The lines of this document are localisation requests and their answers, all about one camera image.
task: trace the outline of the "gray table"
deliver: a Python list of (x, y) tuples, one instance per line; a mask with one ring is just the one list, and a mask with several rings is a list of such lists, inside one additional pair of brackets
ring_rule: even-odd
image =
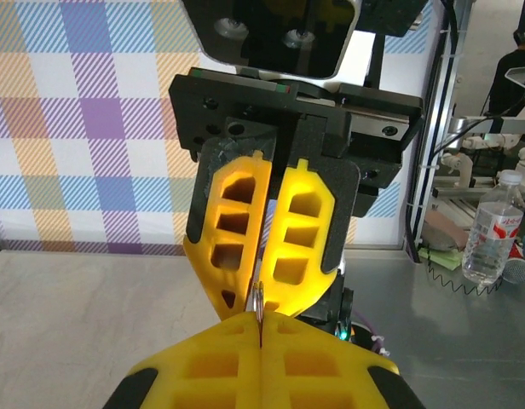
[(346, 284), (428, 409), (525, 409), (525, 285), (452, 293), (386, 254), (349, 259)]
[[(525, 286), (453, 294), (393, 251), (351, 253), (347, 277), (428, 409), (525, 409)], [(101, 408), (216, 322), (185, 258), (2, 252), (0, 409)]]

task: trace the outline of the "yellow foam gripper pad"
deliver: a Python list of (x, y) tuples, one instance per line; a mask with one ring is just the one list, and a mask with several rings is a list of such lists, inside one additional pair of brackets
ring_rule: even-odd
[(314, 305), (337, 276), (321, 271), (335, 199), (308, 161), (287, 168), (276, 202), (259, 279), (265, 309), (297, 316)]
[(218, 170), (198, 243), (185, 237), (185, 253), (222, 320), (245, 311), (266, 210), (272, 163), (261, 152)]
[(135, 366), (158, 374), (140, 409), (388, 409), (368, 368), (384, 357), (283, 314), (234, 316)]

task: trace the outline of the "bottle cap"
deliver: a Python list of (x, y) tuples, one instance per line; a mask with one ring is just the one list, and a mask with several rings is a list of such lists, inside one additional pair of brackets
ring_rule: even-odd
[(499, 183), (506, 183), (508, 185), (519, 185), (522, 181), (522, 173), (515, 170), (504, 170), (499, 176)]

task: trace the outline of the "black cable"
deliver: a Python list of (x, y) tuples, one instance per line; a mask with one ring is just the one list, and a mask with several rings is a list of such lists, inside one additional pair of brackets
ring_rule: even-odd
[[(450, 19), (448, 18), (449, 13), (445, 16), (442, 26), (441, 26), (441, 34), (438, 38), (436, 48), (435, 48), (435, 55), (433, 57), (433, 63), (431, 64), (431, 70), (430, 70), (430, 78), (429, 78), (429, 84), (424, 100), (425, 101), (433, 101), (436, 94), (436, 88), (433, 86), (433, 84), (436, 82), (436, 78), (438, 76), (439, 71), (441, 70), (443, 59), (442, 56), (444, 55), (446, 51), (446, 45), (447, 45), (447, 33), (446, 29), (450, 27)], [(424, 122), (422, 129), (419, 132), (419, 137), (416, 139), (416, 145), (414, 147), (414, 157), (412, 158), (412, 166), (410, 171), (410, 181), (408, 183), (408, 192), (407, 192), (407, 206), (405, 209), (405, 243), (407, 245), (407, 253), (409, 254), (411, 260), (417, 264), (421, 263), (418, 249), (416, 246), (416, 243), (414, 241), (414, 233), (411, 226), (412, 218), (413, 218), (413, 201), (414, 196), (416, 195), (416, 180), (419, 178), (420, 170), (419, 170), (419, 164), (422, 161), (422, 155), (424, 150), (424, 138), (423, 135), (425, 135), (425, 131), (427, 130), (429, 124), (427, 122)]]
[(481, 113), (479, 113), (479, 116), (482, 116), (482, 114), (484, 113), (484, 110), (486, 109), (486, 104), (488, 103), (488, 101), (490, 99), (490, 93), (491, 92), (492, 92), (492, 88), (490, 88), (490, 90), (487, 92), (486, 100), (484, 101), (484, 105), (482, 105), (482, 110), (481, 110)]
[(447, 147), (452, 145), (455, 141), (463, 138), (465, 135), (467, 135), (473, 128), (475, 128), (479, 124), (481, 124), (483, 122), (486, 122), (486, 121), (489, 121), (489, 120), (494, 120), (494, 119), (497, 119), (497, 118), (501, 118), (501, 117), (499, 115), (498, 116), (494, 116), (494, 117), (485, 117), (485, 118), (479, 119), (478, 121), (476, 121), (476, 122), (472, 123), (471, 125), (465, 127), (465, 129), (461, 130), (452, 140), (444, 143), (442, 146), (440, 146), (438, 149), (436, 149), (431, 154), (429, 163), (433, 162), (433, 159), (435, 159), (435, 156), (437, 156), (439, 153), (444, 151)]
[(447, 141), (447, 142), (444, 142), (442, 146), (440, 146), (438, 149), (436, 149), (430, 156), (430, 160), (429, 160), (429, 163), (431, 164), (431, 162), (433, 162), (433, 159), (435, 158), (435, 156), (437, 156), (440, 152), (442, 152), (443, 150), (445, 150), (447, 147), (449, 147), (450, 145), (452, 145), (455, 141), (458, 141), (459, 139), (461, 139), (462, 137), (464, 137), (465, 135), (467, 135), (473, 128), (475, 128), (476, 126), (478, 126), (479, 124), (483, 123), (483, 122), (486, 122), (486, 121), (489, 121), (489, 120), (495, 120), (495, 119), (502, 119), (502, 117), (506, 116), (506, 114), (513, 108), (515, 108), (518, 104), (520, 104), (521, 102), (523, 102), (525, 99), (525, 93), (524, 95), (522, 96), (522, 98), (520, 100), (518, 100), (517, 102), (515, 102), (514, 104), (511, 105), (510, 108), (507, 108), (505, 109), (501, 114), (499, 115), (492, 115), (492, 116), (489, 116), (489, 117), (485, 117), (485, 118), (482, 118), (476, 122), (474, 122), (473, 124), (467, 126), (464, 130), (461, 130), (452, 140), (450, 141)]
[(453, 0), (441, 0), (441, 3), (444, 6), (444, 9), (447, 11), (448, 19), (450, 21), (450, 39), (452, 40), (450, 45), (450, 54), (454, 55), (458, 50), (459, 43), (458, 16), (456, 15), (456, 10), (453, 7)]
[(466, 296), (469, 296), (472, 293), (476, 293), (479, 297), (483, 294), (490, 295), (494, 291), (499, 290), (501, 285), (503, 284), (503, 276), (499, 276), (497, 281), (493, 283), (490, 286), (485, 286), (482, 288), (479, 288), (476, 285), (473, 285), (470, 290), (465, 286), (465, 284), (459, 284), (456, 285), (452, 279), (445, 278), (444, 275), (437, 273), (435, 266), (433, 265), (433, 261), (431, 260), (431, 250), (429, 247), (425, 247), (427, 250), (427, 274), (434, 280), (434, 281), (440, 281), (441, 285), (444, 288), (450, 287), (450, 290), (452, 292), (459, 292), (463, 291)]
[[(446, 29), (450, 30), (450, 40), (451, 40), (450, 50), (451, 51), (450, 51), (450, 58), (448, 58), (448, 63), (447, 63), (447, 72), (444, 77), (445, 86), (442, 90), (441, 103), (440, 103), (438, 113), (436, 116), (437, 124), (440, 124), (441, 121), (443, 120), (442, 116), (444, 115), (444, 111), (445, 111), (444, 106), (447, 100), (447, 92), (449, 90), (450, 78), (452, 76), (453, 64), (455, 61), (454, 56), (458, 48), (458, 43), (455, 41), (455, 39), (459, 36), (458, 19), (456, 16), (456, 12), (453, 9), (453, 3), (451, 1), (445, 2), (444, 0), (441, 0), (441, 2), (447, 12), (447, 20), (445, 20), (446, 25), (443, 27), (443, 30), (446, 30)], [(438, 131), (439, 131), (438, 127), (435, 127), (433, 135), (430, 136), (430, 150), (431, 151), (433, 151), (436, 147), (436, 137), (437, 137)], [(428, 171), (425, 171), (424, 180), (422, 182), (422, 192), (425, 192), (425, 190), (427, 189), (427, 185), (429, 184), (429, 179), (430, 179), (430, 173)], [(419, 202), (416, 204), (416, 207), (414, 208), (416, 210), (416, 218), (414, 220), (414, 227), (416, 228), (416, 230), (412, 233), (413, 236), (415, 236), (418, 233), (418, 227), (419, 227), (420, 219), (423, 213), (422, 211), (423, 202), (424, 202), (424, 195), (421, 195), (419, 198)]]

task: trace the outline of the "black shirt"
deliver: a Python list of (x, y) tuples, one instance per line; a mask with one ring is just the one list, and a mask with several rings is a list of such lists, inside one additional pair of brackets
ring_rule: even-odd
[(508, 111), (507, 116), (515, 117), (525, 107), (522, 100), (525, 89), (505, 78), (511, 68), (525, 66), (525, 49), (518, 49), (499, 60), (498, 68), (490, 90), (489, 111), (494, 115)]

